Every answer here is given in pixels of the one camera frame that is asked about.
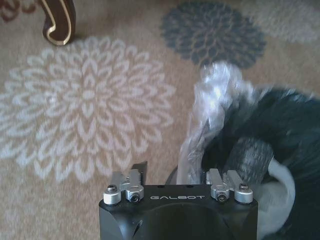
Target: floor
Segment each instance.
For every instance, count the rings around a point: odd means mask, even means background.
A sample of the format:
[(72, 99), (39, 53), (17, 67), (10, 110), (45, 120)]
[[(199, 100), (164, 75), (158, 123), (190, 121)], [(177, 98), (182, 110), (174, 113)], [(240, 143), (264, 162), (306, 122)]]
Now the floor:
[(75, 0), (76, 38), (37, 0), (0, 0), (0, 239), (99, 239), (112, 171), (179, 159), (203, 65), (320, 94), (317, 0)]

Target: brown wooden leg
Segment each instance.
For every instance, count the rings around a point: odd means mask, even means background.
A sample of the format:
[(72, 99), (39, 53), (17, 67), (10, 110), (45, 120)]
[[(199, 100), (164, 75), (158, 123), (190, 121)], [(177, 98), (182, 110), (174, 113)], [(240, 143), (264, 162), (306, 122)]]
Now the brown wooden leg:
[(76, 29), (76, 10), (73, 0), (41, 0), (45, 12), (43, 36), (52, 44), (69, 43)]

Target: dark object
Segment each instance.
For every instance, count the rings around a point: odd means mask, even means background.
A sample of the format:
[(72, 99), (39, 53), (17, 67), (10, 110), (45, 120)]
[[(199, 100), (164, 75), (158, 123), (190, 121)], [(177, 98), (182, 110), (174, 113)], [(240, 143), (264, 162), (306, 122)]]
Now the dark object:
[[(202, 169), (223, 170), (239, 139), (269, 144), (274, 158), (295, 182), (295, 202), (282, 229), (270, 239), (308, 240), (320, 236), (320, 101), (293, 90), (273, 89), (252, 109), (242, 102), (227, 112), (224, 128), (207, 146)], [(249, 117), (241, 117), (243, 111)], [(273, 179), (266, 174), (263, 183)]]
[(262, 182), (273, 157), (274, 152), (269, 144), (242, 137), (233, 146), (223, 172), (236, 170), (245, 183), (254, 186)]
[(43, 36), (53, 45), (69, 43), (76, 29), (76, 10), (73, 0), (41, 0), (45, 13)]
[(211, 198), (210, 185), (145, 185), (139, 203), (122, 194), (117, 205), (99, 203), (101, 240), (257, 239), (255, 200), (221, 204)]

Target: screw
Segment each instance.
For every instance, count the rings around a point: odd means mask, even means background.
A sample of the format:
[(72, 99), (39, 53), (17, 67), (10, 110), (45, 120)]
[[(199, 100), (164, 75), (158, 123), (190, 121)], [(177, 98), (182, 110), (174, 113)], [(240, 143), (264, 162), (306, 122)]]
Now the screw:
[(117, 191), (117, 186), (111, 184), (111, 185), (109, 185), (109, 186), (107, 187), (107, 191), (108, 191), (108, 193), (113, 194), (113, 193), (115, 193), (115, 192)]
[(133, 195), (130, 197), (130, 202), (131, 202), (131, 203), (137, 203), (137, 202), (139, 202), (139, 195), (138, 195), (138, 194), (133, 194)]
[(249, 189), (249, 186), (247, 184), (245, 184), (245, 183), (240, 183), (239, 184), (239, 190), (240, 191), (246, 191), (248, 189)]
[(227, 200), (227, 197), (226, 197), (226, 195), (224, 195), (224, 194), (219, 194), (218, 196), (217, 196), (217, 199), (218, 199), (218, 201), (220, 202), (220, 203), (224, 203), (226, 200)]

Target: gold trim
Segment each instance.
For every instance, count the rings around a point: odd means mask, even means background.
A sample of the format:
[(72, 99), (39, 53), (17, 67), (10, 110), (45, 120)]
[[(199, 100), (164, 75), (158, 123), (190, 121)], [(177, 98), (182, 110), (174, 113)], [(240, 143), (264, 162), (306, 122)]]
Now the gold trim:
[(65, 16), (66, 16), (66, 20), (68, 22), (68, 35), (66, 36), (66, 38), (64, 40), (60, 40), (60, 41), (57, 41), (57, 40), (54, 40), (50, 34), (52, 32), (54, 32), (56, 30), (56, 21), (55, 21), (55, 18), (50, 10), (50, 7), (48, 6), (46, 0), (42, 0), (42, 3), (44, 5), (44, 7), (46, 8), (46, 11), (48, 12), (49, 14), (49, 17), (51, 19), (51, 22), (52, 22), (52, 26), (49, 27), (49, 29), (46, 31), (46, 37), (47, 39), (54, 45), (57, 45), (57, 46), (62, 46), (62, 45), (66, 45), (67, 42), (70, 40), (70, 37), (71, 37), (71, 18), (70, 18), (70, 15), (68, 13), (68, 10), (67, 10), (67, 6), (64, 2), (64, 0), (59, 0), (61, 5), (62, 5), (62, 8), (63, 8), (63, 11), (65, 13)]

